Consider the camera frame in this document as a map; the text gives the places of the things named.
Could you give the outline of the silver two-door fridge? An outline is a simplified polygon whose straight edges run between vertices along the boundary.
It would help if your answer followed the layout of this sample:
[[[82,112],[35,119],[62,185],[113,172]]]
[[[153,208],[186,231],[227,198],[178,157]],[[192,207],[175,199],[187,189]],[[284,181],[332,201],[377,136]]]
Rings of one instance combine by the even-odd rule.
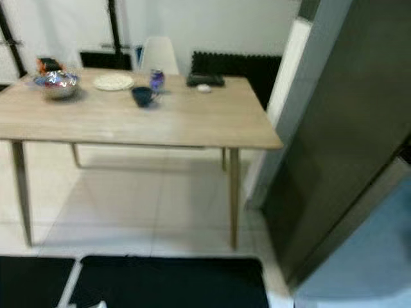
[[[411,308],[411,0],[304,0],[261,200],[297,308]]]

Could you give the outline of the silver bowl with wrapped sweets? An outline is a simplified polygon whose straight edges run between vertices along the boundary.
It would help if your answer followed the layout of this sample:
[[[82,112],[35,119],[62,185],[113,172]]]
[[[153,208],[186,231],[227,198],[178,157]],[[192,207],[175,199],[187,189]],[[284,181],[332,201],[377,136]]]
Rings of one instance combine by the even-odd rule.
[[[46,71],[36,74],[32,82],[46,99],[68,99],[77,93],[80,79],[70,71]]]

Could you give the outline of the orange and black packet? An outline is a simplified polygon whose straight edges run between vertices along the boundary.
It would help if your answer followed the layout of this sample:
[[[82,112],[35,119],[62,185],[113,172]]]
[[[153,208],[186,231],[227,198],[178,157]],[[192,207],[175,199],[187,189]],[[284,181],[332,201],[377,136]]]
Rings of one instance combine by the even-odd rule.
[[[39,74],[63,71],[64,65],[55,58],[37,58],[37,70]]]

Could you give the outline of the black floor mat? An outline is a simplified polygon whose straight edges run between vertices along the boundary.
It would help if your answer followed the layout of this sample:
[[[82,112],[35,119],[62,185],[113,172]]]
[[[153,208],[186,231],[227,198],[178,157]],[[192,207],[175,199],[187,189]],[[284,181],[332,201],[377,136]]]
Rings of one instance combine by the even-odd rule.
[[[74,259],[0,256],[0,308],[58,308]]]
[[[80,264],[76,308],[270,308],[255,258],[89,255]]]

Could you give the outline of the round woven placemat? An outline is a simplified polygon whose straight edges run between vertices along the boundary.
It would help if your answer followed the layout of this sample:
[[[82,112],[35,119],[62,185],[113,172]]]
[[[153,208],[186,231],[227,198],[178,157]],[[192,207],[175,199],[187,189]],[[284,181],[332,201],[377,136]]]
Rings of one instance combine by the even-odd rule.
[[[135,85],[135,82],[131,74],[105,73],[95,77],[92,85],[97,90],[122,91],[130,90]]]

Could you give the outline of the small black foam panel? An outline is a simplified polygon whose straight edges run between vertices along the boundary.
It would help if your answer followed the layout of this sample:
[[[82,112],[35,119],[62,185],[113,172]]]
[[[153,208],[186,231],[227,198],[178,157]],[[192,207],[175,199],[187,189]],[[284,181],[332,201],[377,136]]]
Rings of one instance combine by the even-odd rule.
[[[85,68],[132,70],[131,56],[128,54],[80,51],[79,55]]]

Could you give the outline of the dark blue cup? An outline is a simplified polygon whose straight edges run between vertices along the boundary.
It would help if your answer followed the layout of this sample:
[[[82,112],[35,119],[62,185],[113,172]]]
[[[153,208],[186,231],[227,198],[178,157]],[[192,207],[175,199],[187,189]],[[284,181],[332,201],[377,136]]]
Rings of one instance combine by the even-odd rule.
[[[155,106],[159,94],[149,86],[136,86],[132,88],[131,95],[139,108]]]

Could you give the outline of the wooden table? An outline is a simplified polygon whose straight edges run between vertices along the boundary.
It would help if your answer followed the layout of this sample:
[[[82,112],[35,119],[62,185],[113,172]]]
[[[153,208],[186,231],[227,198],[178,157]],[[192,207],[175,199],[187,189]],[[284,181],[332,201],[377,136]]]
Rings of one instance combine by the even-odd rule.
[[[61,142],[97,146],[218,148],[228,155],[229,243],[238,248],[240,151],[284,146],[247,79],[229,76],[224,86],[201,94],[181,74],[169,74],[158,103],[139,107],[127,90],[91,85],[106,69],[78,70],[80,88],[67,99],[47,99],[25,76],[0,92],[0,138],[12,147],[23,239],[33,246],[24,144]]]

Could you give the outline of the purple drink can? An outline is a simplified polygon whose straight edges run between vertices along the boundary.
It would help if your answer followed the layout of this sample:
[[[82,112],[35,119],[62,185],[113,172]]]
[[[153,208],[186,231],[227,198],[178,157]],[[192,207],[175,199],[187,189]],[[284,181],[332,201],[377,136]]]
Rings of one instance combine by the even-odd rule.
[[[161,69],[152,69],[150,71],[150,88],[153,93],[162,94],[164,92],[165,74]]]

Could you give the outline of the white plastic chair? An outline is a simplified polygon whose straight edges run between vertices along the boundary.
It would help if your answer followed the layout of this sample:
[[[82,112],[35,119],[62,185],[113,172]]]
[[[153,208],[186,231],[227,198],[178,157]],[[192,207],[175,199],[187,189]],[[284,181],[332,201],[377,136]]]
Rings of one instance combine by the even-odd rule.
[[[173,43],[168,37],[148,37],[143,44],[140,71],[160,70],[167,74],[180,74]]]

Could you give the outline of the flat black box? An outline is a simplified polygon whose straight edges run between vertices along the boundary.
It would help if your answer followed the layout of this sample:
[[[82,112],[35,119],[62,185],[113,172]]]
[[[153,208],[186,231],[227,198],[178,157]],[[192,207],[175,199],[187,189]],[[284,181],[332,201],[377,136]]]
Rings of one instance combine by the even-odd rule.
[[[199,85],[224,86],[225,81],[222,74],[190,73],[187,75],[186,85],[197,87]]]

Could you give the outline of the wide black foam panel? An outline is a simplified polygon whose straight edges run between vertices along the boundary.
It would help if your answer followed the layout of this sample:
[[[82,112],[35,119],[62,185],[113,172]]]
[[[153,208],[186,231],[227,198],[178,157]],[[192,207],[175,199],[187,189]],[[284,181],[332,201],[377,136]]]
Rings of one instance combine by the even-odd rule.
[[[191,72],[244,76],[262,108],[267,110],[282,59],[282,56],[268,54],[194,51],[191,57]]]

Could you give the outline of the black door frame bar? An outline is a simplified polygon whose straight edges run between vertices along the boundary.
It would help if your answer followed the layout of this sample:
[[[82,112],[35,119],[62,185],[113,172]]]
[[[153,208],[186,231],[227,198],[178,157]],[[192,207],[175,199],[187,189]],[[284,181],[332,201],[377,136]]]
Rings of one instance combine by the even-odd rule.
[[[13,58],[13,64],[17,70],[19,78],[22,78],[27,75],[26,68],[24,67],[21,54],[18,50],[18,45],[20,42],[14,38],[11,28],[8,24],[8,18],[3,11],[3,7],[0,6],[0,29],[2,32],[2,44],[9,47],[11,56]]]
[[[121,38],[119,36],[117,0],[107,0],[107,12],[112,33],[112,48],[114,49],[115,54],[121,56],[123,53],[121,52]]]

